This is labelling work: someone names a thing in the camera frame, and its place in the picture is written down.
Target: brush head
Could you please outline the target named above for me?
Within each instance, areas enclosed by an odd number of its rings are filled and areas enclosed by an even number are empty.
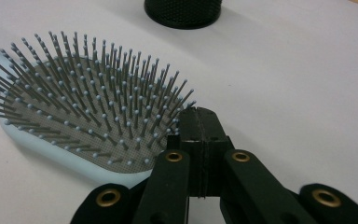
[[[85,163],[99,174],[149,174],[166,148],[166,135],[178,134],[177,115],[193,92],[180,96],[186,80],[175,87],[179,72],[167,78],[169,64],[158,73],[159,59],[152,62],[148,56],[141,61],[141,52],[132,55],[132,49],[122,52],[114,44],[107,48],[103,41],[98,51],[95,37],[89,49],[86,35],[81,48],[77,33],[70,48],[65,33],[62,42],[49,35],[53,49],[35,35],[44,59],[25,38],[32,61],[15,44],[11,49],[19,63],[1,50],[9,61],[8,69],[0,64],[5,97],[0,119],[6,131],[21,145],[42,148],[42,154],[61,163]]]

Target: paddle brush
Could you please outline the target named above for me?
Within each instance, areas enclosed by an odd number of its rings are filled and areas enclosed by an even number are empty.
[[[141,60],[141,52],[105,40],[97,50],[95,37],[89,47],[87,35],[81,43],[75,33],[70,46],[64,32],[49,32],[52,49],[35,37],[43,56],[22,39],[32,60],[14,43],[16,60],[1,49],[8,60],[0,63],[5,132],[100,184],[131,188],[147,178],[167,134],[179,134],[177,115],[193,92],[181,96],[186,80],[175,86],[179,72],[169,77],[169,64],[159,72],[158,59]]]

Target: brass screw hole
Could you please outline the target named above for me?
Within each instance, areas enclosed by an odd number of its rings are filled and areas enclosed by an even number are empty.
[[[180,153],[171,152],[171,153],[167,154],[167,156],[165,158],[167,159],[167,161],[181,161],[183,156]]]
[[[236,152],[232,154],[232,159],[234,159],[234,161],[248,161],[251,158],[244,152]]]
[[[106,189],[97,196],[97,204],[101,207],[109,207],[120,201],[121,194],[117,189]]]
[[[318,203],[321,203],[323,205],[329,207],[341,206],[341,200],[335,194],[325,189],[315,189],[312,192],[312,196]]]

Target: black mesh cylinder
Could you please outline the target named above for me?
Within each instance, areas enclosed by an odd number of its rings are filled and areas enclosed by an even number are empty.
[[[145,11],[154,21],[177,29],[197,29],[214,23],[222,0],[145,0]]]

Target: white table surface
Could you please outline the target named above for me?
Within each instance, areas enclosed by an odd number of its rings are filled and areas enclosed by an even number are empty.
[[[184,31],[151,21],[143,1],[0,0],[0,48],[48,31],[78,31],[170,63],[197,106],[216,112],[236,148],[284,186],[323,183],[358,202],[357,4],[227,0],[216,23]],[[95,187],[16,147],[0,128],[0,223],[69,223]],[[224,223],[218,199],[192,199],[189,223]]]

